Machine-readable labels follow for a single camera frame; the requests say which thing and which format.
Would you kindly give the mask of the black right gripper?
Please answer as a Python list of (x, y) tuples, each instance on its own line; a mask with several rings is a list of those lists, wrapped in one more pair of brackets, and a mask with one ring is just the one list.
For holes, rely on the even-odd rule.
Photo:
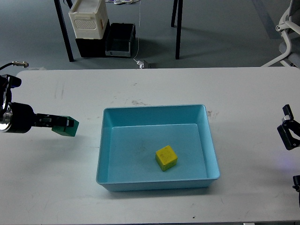
[(277, 131), (287, 150), (292, 150), (300, 146), (300, 124), (294, 119), (289, 104), (283, 107), (284, 117), (282, 124), (277, 127)]

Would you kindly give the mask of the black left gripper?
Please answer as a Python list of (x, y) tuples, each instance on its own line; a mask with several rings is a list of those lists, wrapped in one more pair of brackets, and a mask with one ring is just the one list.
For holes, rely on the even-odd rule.
[[(28, 132), (34, 124), (35, 113), (30, 105), (21, 103), (12, 103), (12, 117), (7, 133)], [(74, 120), (68, 116), (58, 116), (51, 114), (36, 114), (37, 127), (73, 127)]]

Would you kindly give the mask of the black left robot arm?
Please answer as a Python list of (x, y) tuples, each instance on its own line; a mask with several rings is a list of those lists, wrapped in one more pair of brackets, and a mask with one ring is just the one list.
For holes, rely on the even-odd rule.
[(79, 122), (72, 117), (34, 113), (30, 105), (13, 102), (11, 90), (21, 84), (22, 80), (16, 76), (0, 76), (1, 132), (24, 134), (32, 127), (41, 127), (50, 128), (62, 136), (75, 136)]

